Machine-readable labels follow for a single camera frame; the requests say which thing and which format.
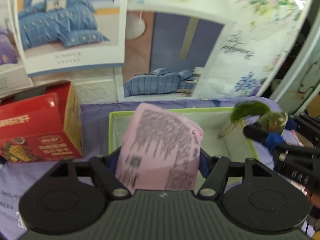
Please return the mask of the pink tissue packet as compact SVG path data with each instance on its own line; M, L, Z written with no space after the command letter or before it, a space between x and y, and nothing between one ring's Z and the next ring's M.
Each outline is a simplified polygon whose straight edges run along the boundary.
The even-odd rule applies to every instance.
M122 139L116 178L136 190L193 190L203 130L188 118L149 103L134 112Z

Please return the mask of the green cardboard box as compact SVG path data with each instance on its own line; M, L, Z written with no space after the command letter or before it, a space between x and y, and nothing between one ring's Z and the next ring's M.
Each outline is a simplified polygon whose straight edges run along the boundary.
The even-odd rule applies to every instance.
M235 162L243 162L246 158L258 159L253 141L243 134L244 124L238 126L231 124L231 111L231 107L172 110L202 128L204 136L201 147L209 155L225 156ZM121 146L133 114L134 111L118 111L109 114L107 140L109 154Z

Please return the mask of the red cracker box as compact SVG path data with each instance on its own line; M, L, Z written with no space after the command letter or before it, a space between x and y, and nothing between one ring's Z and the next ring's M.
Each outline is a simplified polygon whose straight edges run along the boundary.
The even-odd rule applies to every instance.
M71 81L1 98L3 161L32 163L82 156L82 111Z

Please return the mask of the purple floral tablecloth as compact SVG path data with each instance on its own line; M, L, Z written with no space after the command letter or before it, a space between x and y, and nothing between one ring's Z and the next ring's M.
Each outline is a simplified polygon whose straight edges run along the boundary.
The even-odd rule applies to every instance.
M148 101L172 111L222 108L236 99ZM307 239L310 213L303 192L274 170L273 154L253 141L258 159L230 160L221 199L200 199L199 169L193 190L136 190L130 198L106 200L93 183L92 157L110 155L111 112L134 111L141 103L84 108L84 159L5 164L1 169L1 232L10 216L27 229L20 239Z

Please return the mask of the floral plastic bag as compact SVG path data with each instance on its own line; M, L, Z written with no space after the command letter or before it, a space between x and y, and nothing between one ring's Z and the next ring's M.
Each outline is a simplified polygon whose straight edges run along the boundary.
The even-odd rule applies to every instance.
M292 48L312 0L128 0L128 8L222 25L193 97L261 94Z

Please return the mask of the dark blue bedroom poster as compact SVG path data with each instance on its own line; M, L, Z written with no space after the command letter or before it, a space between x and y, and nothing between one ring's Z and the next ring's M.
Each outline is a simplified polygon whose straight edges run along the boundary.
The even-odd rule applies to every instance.
M130 11L126 20L124 65L114 71L119 101L192 98L225 25L153 11Z

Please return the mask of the purple bedding poster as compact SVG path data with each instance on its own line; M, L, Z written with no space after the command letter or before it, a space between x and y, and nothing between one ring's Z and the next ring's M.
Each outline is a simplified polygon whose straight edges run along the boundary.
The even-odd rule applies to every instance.
M10 6L1 3L1 97L33 87L16 44Z

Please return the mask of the blue bedding poster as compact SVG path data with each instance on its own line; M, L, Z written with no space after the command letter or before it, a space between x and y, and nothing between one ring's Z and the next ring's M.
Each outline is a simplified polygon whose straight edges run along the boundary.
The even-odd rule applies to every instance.
M17 45L30 77L120 67L127 0L12 0Z

